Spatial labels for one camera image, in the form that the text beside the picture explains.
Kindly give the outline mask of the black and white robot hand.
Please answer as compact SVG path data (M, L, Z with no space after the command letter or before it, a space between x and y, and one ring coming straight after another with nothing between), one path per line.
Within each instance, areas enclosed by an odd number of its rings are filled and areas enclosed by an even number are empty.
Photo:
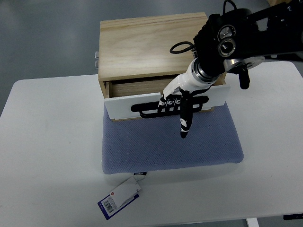
M193 119L193 96L206 92L215 82L200 67L198 58L189 65L187 71L174 78L163 90L158 104L158 112L175 100L180 104L180 136L185 138Z

